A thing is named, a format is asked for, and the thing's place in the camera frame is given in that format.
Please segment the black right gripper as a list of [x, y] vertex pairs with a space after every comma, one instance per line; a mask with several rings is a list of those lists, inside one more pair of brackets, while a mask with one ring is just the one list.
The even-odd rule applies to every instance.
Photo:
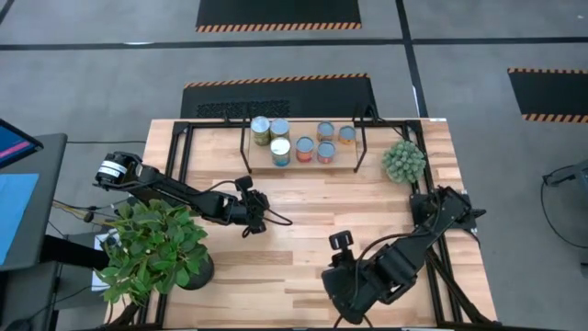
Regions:
[[377, 299], [376, 290], [356, 267], [332, 265], [322, 275], [322, 283], [336, 311], [346, 322], [359, 325]]

